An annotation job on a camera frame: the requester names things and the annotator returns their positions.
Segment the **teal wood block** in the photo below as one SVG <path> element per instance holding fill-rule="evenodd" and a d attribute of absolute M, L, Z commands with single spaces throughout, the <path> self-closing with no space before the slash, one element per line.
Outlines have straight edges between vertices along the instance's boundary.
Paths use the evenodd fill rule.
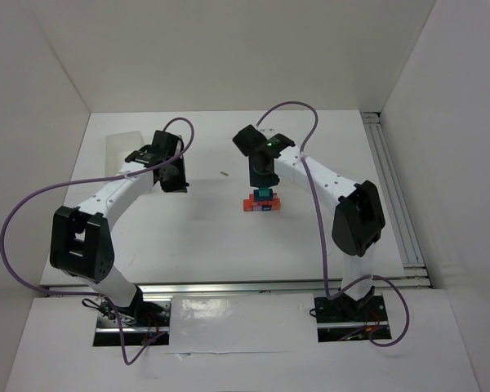
<path fill-rule="evenodd" d="M 270 189 L 271 188 L 269 188 L 269 187 L 260 187 L 259 188 L 259 196 L 260 196 L 260 198 L 268 198 Z"/>

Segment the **white plastic bin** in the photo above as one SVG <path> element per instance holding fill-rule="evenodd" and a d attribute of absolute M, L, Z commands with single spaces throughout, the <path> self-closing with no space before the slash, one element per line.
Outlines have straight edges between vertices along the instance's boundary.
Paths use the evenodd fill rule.
<path fill-rule="evenodd" d="M 129 131 L 105 137 L 105 176 L 115 176 L 125 158 L 144 145 L 140 131 Z"/>

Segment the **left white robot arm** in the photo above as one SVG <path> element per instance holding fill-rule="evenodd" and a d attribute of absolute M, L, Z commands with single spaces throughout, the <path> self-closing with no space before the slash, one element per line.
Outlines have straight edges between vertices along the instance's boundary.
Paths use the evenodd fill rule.
<path fill-rule="evenodd" d="M 156 131 L 151 144 L 131 152 L 121 167 L 121 179 L 106 183 L 76 207 L 58 208 L 51 232 L 51 266 L 84 282 L 105 297 L 101 308 L 112 317 L 120 313 L 130 325 L 154 318 L 167 325 L 169 312 L 145 301 L 143 292 L 115 267 L 111 230 L 124 212 L 144 193 L 160 185 L 165 193 L 188 188 L 180 136 Z"/>

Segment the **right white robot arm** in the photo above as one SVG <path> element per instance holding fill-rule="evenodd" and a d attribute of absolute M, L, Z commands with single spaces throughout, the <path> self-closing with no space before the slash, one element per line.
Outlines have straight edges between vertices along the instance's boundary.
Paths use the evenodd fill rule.
<path fill-rule="evenodd" d="M 343 314 L 360 312 L 372 299 L 373 248 L 385 228 L 385 216 L 378 188 L 345 178 L 308 157 L 293 140 L 281 133 L 271 137 L 253 125 L 233 138 L 248 160 L 249 182 L 253 191 L 243 201 L 246 212 L 276 211 L 281 201 L 274 187 L 289 180 L 310 192 L 316 207 L 325 206 L 332 214 L 332 241 L 344 262 L 341 288 L 328 299 Z"/>

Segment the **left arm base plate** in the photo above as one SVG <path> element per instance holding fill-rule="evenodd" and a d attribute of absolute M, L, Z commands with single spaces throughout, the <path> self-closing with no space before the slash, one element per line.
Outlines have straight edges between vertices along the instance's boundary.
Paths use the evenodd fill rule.
<path fill-rule="evenodd" d="M 154 314 L 149 310 L 138 320 L 120 314 L 122 331 L 125 345 L 129 347 L 143 346 L 166 346 L 170 340 L 170 316 L 172 310 L 172 299 L 159 297 L 153 301 L 157 309 Z M 94 347 L 120 347 L 118 322 L 114 311 L 105 300 L 101 302 L 91 299 L 83 299 L 82 305 L 90 310 L 95 310 L 97 319 L 95 322 L 95 333 L 92 345 Z"/>

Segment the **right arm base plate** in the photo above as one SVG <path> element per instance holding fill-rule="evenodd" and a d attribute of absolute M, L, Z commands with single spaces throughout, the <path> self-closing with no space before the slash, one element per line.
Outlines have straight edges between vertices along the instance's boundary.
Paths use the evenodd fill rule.
<path fill-rule="evenodd" d="M 348 314 L 340 300 L 315 297 L 309 311 L 316 320 L 318 342 L 365 341 L 373 332 L 374 340 L 392 338 L 383 296 L 374 296 L 359 312 Z"/>

